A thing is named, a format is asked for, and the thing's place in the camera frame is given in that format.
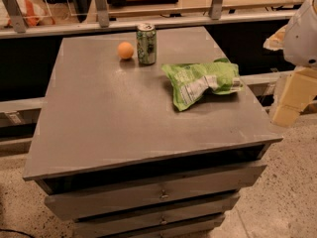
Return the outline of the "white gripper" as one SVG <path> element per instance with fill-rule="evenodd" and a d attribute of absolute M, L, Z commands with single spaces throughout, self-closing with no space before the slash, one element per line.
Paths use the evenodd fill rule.
<path fill-rule="evenodd" d="M 297 65 L 274 97 L 271 123 L 280 127 L 291 126 L 317 96 L 317 69 L 310 68 L 317 67 L 316 3 L 317 0 L 305 0 L 287 26 L 264 41 L 265 49 L 283 49 L 284 58 Z"/>

